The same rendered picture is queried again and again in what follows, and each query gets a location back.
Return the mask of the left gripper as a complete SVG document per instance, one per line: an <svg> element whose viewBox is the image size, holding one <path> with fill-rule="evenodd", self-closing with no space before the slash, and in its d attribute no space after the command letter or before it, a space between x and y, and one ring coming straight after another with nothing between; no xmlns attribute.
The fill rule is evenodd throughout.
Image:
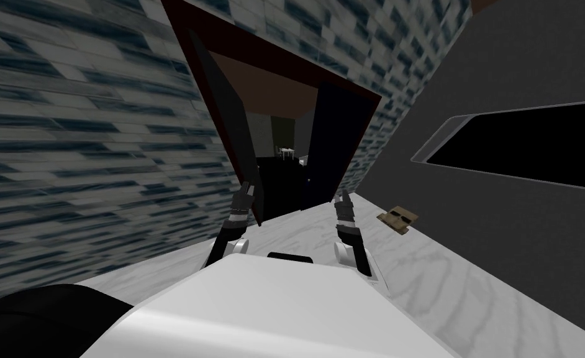
<svg viewBox="0 0 585 358"><path fill-rule="evenodd" d="M232 213L233 214L247 214L254 202L254 185L248 187L248 182L244 181L241 185L240 191L233 195L232 198Z"/></svg>

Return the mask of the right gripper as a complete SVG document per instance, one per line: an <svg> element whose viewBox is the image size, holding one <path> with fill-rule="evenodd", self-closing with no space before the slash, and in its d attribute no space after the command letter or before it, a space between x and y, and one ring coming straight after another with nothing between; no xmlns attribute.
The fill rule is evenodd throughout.
<svg viewBox="0 0 585 358"><path fill-rule="evenodd" d="M353 211L353 203L346 189L342 190L342 198L339 195L335 195L334 203L338 224L342 226L354 226L355 214Z"/></svg>

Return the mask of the tan box-shaped object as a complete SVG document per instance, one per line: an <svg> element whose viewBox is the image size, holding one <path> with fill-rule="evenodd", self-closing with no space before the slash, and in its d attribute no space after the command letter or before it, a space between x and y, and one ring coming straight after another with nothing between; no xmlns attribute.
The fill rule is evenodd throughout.
<svg viewBox="0 0 585 358"><path fill-rule="evenodd" d="M406 234L409 231L410 225L414 224L418 218L418 215L400 206L395 206L387 213L381 213L377 215L377 219L379 221L400 235Z"/></svg>

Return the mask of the dark door leaf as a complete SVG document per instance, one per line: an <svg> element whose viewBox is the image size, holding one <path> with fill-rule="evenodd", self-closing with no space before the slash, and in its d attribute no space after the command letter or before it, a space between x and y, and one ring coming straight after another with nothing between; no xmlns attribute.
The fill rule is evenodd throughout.
<svg viewBox="0 0 585 358"><path fill-rule="evenodd" d="M254 185L252 215L264 220L264 190L243 102L195 31L187 30L188 62L240 183Z"/></svg>

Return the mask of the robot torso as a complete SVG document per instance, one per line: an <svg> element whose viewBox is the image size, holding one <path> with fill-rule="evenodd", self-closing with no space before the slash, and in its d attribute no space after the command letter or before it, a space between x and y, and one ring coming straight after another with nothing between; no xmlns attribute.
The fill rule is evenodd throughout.
<svg viewBox="0 0 585 358"><path fill-rule="evenodd" d="M232 254L135 305L81 358L457 358L353 270Z"/></svg>

